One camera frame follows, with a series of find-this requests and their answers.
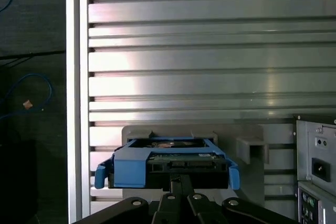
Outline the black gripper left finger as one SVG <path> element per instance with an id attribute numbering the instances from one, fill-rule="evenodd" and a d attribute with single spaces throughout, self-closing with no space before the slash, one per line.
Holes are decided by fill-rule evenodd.
<path id="1" fill-rule="evenodd" d="M 182 175 L 173 174 L 170 176 L 170 192 L 160 201 L 149 203 L 140 197 L 130 197 L 76 223 L 180 223 L 182 199 Z"/>

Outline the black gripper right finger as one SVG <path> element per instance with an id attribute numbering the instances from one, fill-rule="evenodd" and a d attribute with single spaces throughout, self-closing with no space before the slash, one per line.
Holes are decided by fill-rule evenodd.
<path id="1" fill-rule="evenodd" d="M 182 198 L 186 202 L 185 219 L 192 223 L 298 223 L 274 211 L 236 197 L 218 204 L 194 191 L 188 175 L 181 175 Z"/>

